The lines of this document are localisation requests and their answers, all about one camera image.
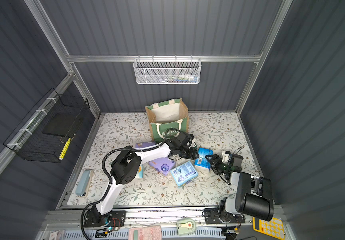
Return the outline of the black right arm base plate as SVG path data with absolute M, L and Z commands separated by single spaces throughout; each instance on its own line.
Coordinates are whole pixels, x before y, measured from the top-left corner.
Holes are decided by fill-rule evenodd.
M 219 211 L 219 208 L 206 208 L 202 212 L 202 216 L 208 225 L 245 223 L 245 217 L 243 215 Z

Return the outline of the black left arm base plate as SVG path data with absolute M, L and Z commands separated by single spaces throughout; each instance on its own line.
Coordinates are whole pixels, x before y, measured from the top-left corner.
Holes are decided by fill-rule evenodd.
M 112 211 L 106 215 L 100 215 L 88 210 L 84 216 L 83 226 L 85 228 L 120 228 L 124 226 L 126 211 Z

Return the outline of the light blue tissue pack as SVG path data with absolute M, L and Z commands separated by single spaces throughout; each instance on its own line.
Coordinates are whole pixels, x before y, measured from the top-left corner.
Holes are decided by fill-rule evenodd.
M 171 169 L 170 174 L 179 188 L 198 177 L 198 172 L 190 161 Z

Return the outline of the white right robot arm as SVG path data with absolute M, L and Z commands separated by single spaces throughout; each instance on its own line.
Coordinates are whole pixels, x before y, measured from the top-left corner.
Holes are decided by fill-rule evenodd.
M 218 207 L 203 212 L 207 224 L 245 222 L 244 215 L 271 221 L 274 215 L 271 181 L 242 171 L 243 156 L 229 151 L 206 155 L 212 171 L 228 186 L 237 186 L 234 197 L 224 198 Z

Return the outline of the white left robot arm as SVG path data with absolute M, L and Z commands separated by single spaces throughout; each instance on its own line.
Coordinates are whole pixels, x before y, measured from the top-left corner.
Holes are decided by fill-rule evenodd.
M 175 137 L 164 138 L 162 142 L 146 148 L 134 149 L 126 146 L 110 151 L 101 162 L 103 173 L 108 177 L 108 184 L 100 200 L 92 204 L 92 212 L 98 216 L 111 213 L 121 189 L 134 180 L 141 165 L 171 155 L 193 159 L 195 154 L 197 150 L 194 135 L 183 131 L 179 131 Z

